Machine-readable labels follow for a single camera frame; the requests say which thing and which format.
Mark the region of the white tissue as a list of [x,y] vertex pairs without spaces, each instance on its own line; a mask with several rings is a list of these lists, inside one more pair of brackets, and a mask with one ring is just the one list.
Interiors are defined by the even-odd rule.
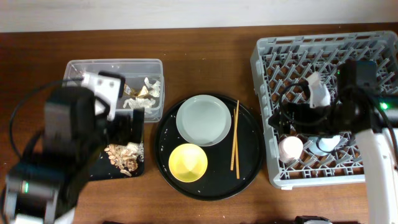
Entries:
[[149,94],[143,98],[132,98],[128,96],[129,98],[124,100],[123,108],[130,107],[130,109],[150,109],[155,105],[155,99],[160,97],[160,81],[156,80],[154,83],[150,83],[149,79],[145,77],[143,86],[147,87]]

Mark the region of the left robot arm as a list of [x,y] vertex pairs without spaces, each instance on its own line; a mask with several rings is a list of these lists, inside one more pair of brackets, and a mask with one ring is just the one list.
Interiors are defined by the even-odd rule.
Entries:
[[140,143],[144,110],[108,121],[110,105],[82,86],[54,89],[45,126],[27,143],[6,176],[1,215],[6,223],[72,223],[90,168],[109,144]]

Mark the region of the light blue cup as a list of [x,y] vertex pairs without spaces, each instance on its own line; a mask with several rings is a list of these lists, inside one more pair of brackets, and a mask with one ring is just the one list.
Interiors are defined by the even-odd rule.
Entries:
[[338,135],[331,138],[311,136],[308,138],[308,140],[311,141],[312,144],[309,146],[308,149],[317,156],[327,156],[335,149],[335,147],[340,142],[340,139],[341,137]]

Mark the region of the food scraps pile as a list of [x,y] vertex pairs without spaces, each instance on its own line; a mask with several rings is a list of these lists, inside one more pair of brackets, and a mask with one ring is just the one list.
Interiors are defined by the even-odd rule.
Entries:
[[129,142],[126,146],[109,144],[104,152],[111,165],[115,166],[125,177],[133,177],[143,167],[144,143]]

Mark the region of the grey plate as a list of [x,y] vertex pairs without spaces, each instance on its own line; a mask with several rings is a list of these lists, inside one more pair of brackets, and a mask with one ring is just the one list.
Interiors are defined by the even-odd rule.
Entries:
[[220,143],[229,133],[232,115],[225,103],[211,95],[196,95],[177,110],[176,126],[181,137],[201,147]]

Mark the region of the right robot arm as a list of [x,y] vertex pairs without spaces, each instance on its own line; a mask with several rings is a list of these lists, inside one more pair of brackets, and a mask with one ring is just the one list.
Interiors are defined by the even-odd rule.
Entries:
[[268,123],[279,134],[291,128],[328,138],[349,131],[364,165],[371,223],[397,223],[397,96],[382,95],[373,61],[347,60],[337,68],[337,93],[312,74],[297,85],[308,103],[283,103]]

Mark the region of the gold candy wrapper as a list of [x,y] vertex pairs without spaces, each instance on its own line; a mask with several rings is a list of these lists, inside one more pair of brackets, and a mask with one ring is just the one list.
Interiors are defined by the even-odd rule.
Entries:
[[129,85],[125,84],[124,93],[132,98],[143,98],[149,94],[149,90],[147,89],[146,86],[143,86],[140,90],[135,90],[131,88]]

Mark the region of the yellow bowl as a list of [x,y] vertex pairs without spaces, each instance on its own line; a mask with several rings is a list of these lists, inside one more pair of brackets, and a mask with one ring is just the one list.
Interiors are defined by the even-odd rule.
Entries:
[[200,179],[208,167],[205,151],[195,144],[181,144],[169,156],[169,170],[174,178],[190,183]]

